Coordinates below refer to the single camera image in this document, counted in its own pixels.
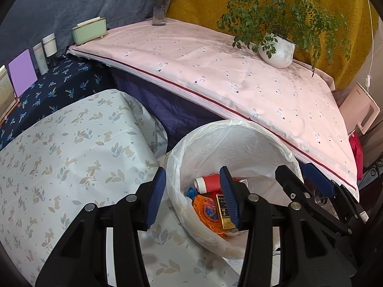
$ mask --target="purple folder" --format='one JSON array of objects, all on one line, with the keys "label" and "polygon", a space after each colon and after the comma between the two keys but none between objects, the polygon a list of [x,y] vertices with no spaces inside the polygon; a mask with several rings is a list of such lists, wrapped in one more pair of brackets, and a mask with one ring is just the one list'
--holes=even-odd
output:
[{"label": "purple folder", "polygon": [[12,60],[8,68],[16,96],[19,98],[37,80],[29,50]]}]

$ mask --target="blue gripper pad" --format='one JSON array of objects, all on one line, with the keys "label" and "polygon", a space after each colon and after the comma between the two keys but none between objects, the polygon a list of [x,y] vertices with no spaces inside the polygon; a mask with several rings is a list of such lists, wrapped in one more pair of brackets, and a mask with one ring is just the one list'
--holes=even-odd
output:
[{"label": "blue gripper pad", "polygon": [[163,192],[165,190],[165,185],[166,185],[165,169],[163,169],[162,167],[158,168],[152,183],[154,184],[154,187],[146,207],[145,224],[148,229],[155,222],[158,209],[160,208],[160,203],[161,203]]},{"label": "blue gripper pad", "polygon": [[236,228],[239,228],[241,225],[241,218],[239,217],[239,204],[231,186],[231,184],[234,184],[233,179],[231,178],[229,171],[225,171],[223,167],[220,169],[220,184],[230,220]]},{"label": "blue gripper pad", "polygon": [[324,197],[334,197],[334,186],[332,182],[312,163],[303,167],[304,176],[309,179]]}]

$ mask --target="white pot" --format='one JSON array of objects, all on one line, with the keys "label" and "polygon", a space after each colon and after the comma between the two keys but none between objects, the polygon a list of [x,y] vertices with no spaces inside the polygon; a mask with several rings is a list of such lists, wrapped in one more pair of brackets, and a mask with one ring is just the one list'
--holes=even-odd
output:
[{"label": "white pot", "polygon": [[276,53],[272,54],[271,58],[267,57],[266,51],[259,47],[258,51],[262,59],[269,65],[282,69],[291,65],[293,62],[293,55],[295,50],[295,44],[280,37],[276,37],[278,42],[272,41],[271,44],[275,46]]}]

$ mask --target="red and white paper cup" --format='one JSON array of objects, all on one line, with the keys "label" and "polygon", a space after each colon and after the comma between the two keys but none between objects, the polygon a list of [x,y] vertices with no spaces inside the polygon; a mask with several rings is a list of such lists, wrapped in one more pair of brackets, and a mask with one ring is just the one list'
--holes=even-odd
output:
[{"label": "red and white paper cup", "polygon": [[[233,180],[243,182],[246,186],[248,186],[248,181],[246,179],[239,180],[233,178]],[[220,175],[213,174],[196,178],[194,179],[194,186],[200,194],[221,191]]]}]

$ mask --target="white trash bag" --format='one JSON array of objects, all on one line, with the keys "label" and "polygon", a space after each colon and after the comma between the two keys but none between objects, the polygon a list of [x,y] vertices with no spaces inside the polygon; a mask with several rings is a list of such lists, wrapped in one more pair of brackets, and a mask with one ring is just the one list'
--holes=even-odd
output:
[{"label": "white trash bag", "polygon": [[[275,180],[279,165],[287,165],[303,181],[292,152],[272,133],[254,122],[217,121],[195,129],[169,153],[167,191],[180,222],[198,243],[218,256],[243,259],[247,232],[221,238],[200,221],[184,193],[194,186],[195,178],[218,173],[227,166],[232,177],[248,180],[251,193],[287,206],[290,199]],[[276,248],[279,234],[275,232],[273,237]]]}]

